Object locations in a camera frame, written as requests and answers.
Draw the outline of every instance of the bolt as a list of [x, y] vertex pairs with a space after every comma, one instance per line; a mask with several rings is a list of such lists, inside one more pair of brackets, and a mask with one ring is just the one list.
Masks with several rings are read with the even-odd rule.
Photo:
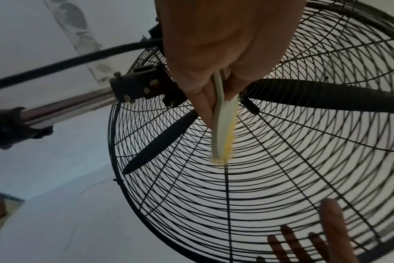
[[159, 85], [159, 80], [158, 79], [153, 79], [153, 80], [151, 80], [149, 85], [151, 85], [151, 86], [158, 86]]

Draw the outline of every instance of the human hand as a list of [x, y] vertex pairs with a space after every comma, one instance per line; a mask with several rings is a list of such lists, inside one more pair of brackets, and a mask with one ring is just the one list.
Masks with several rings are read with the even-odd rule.
[[[323, 200], [320, 209], [320, 220], [328, 245], [316, 233], [308, 235], [318, 254], [328, 263], [359, 263], [350, 245], [350, 237], [344, 223], [343, 211], [336, 200]], [[281, 232], [300, 263], [313, 262], [291, 228], [282, 226]], [[275, 236], [269, 236], [268, 243], [280, 263], [291, 262]], [[256, 262], [265, 262], [265, 260], [262, 257], [257, 257]]]
[[155, 0], [168, 68], [211, 128], [215, 71], [225, 99], [267, 75], [287, 50], [306, 0]]

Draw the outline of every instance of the pedestal fan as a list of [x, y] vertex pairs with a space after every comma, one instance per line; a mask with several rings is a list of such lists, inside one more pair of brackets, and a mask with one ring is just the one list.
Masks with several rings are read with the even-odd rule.
[[[69, 109], [118, 101], [108, 137], [114, 180], [147, 228], [187, 258], [276, 261], [266, 237], [284, 241], [286, 224], [320, 261], [307, 234], [323, 236], [318, 207], [325, 197], [343, 208], [361, 262], [394, 250], [393, 17], [357, 1], [308, 1], [281, 62], [242, 94], [228, 166], [212, 163], [210, 130], [169, 74], [160, 28], [150, 33], [151, 40], [1, 79], [3, 88], [146, 48], [106, 90], [72, 104], [15, 109], [15, 117], [4, 112], [0, 120], [14, 121], [2, 123], [0, 148], [51, 132], [75, 114]], [[24, 138], [5, 126], [35, 131]]]

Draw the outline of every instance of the black fan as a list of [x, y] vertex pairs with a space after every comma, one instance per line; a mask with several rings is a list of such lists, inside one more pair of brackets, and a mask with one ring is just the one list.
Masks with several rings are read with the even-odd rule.
[[[165, 63], [158, 48], [132, 68]], [[308, 1], [282, 61], [241, 100], [234, 157], [184, 102], [113, 105], [116, 181], [141, 221], [196, 262], [275, 260], [289, 225], [314, 260], [325, 197], [342, 206], [361, 262], [394, 249], [394, 18], [356, 1]]]

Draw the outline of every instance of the fan guard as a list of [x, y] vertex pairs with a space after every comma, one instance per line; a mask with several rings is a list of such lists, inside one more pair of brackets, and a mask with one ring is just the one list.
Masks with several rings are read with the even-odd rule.
[[[156, 62], [165, 58], [151, 49], [133, 67]], [[394, 18], [355, 1], [308, 1], [289, 49], [265, 78], [394, 92]], [[325, 239], [318, 215], [325, 197], [342, 207], [362, 263], [394, 249], [394, 114], [253, 100], [260, 114], [240, 107], [228, 167], [211, 162], [210, 130], [197, 119], [123, 175], [129, 160], [193, 109], [188, 101], [167, 108], [161, 99], [113, 105], [109, 152], [129, 205], [177, 252], [196, 262], [276, 261], [266, 237], [284, 241], [287, 224], [319, 261], [307, 235]]]

